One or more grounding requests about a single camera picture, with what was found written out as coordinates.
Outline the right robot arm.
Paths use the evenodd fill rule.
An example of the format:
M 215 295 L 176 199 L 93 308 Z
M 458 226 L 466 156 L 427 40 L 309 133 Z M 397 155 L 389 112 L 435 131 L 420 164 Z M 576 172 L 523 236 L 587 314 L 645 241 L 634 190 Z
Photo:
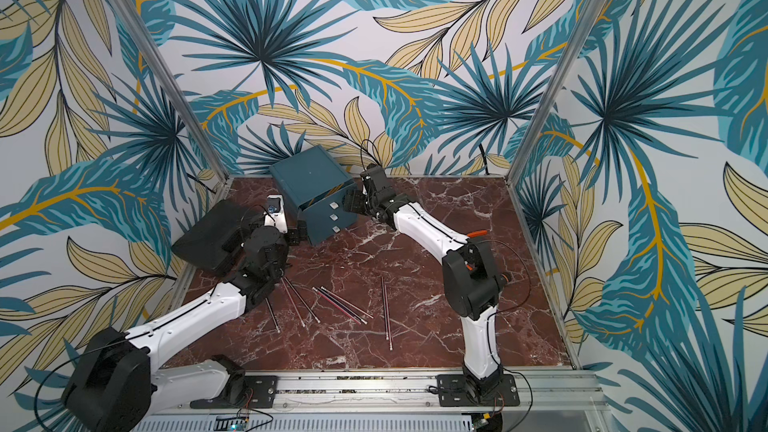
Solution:
M 499 271 L 490 245 L 451 229 L 414 199 L 397 192 L 382 167 L 371 164 L 360 178 L 362 187 L 346 194 L 344 209 L 406 235 L 440 263 L 445 298 L 461 319 L 466 383 L 480 394 L 487 393 L 503 375 L 492 329 L 501 292 L 509 282 Z

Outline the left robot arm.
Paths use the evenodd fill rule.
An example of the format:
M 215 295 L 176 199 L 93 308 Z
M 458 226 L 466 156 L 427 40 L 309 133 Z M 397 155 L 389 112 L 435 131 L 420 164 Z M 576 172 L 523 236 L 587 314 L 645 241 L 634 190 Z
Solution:
M 268 196 L 265 211 L 243 240 L 239 269 L 197 299 L 119 332 L 97 333 L 80 356 L 61 400 L 90 431 L 130 431 L 146 416 L 175 406 L 241 407 L 253 396 L 244 369 L 218 355 L 167 369 L 182 349 L 265 302 L 283 278 L 289 251 L 284 200 Z

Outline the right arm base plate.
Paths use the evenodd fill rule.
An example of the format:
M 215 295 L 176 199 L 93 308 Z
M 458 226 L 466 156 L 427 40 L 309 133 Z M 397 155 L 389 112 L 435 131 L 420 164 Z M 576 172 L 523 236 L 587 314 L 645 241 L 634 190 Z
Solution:
M 440 374 L 428 387 L 441 407 L 516 407 L 521 404 L 515 379 L 509 374 L 474 381 L 464 374 Z

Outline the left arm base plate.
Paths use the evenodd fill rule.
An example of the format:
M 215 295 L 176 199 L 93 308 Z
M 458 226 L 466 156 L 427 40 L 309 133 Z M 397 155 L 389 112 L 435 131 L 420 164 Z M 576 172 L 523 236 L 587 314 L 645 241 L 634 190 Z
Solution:
M 223 391 L 212 399 L 190 403 L 191 409 L 256 408 L 271 409 L 277 391 L 278 377 L 274 375 L 245 375 L 230 379 Z

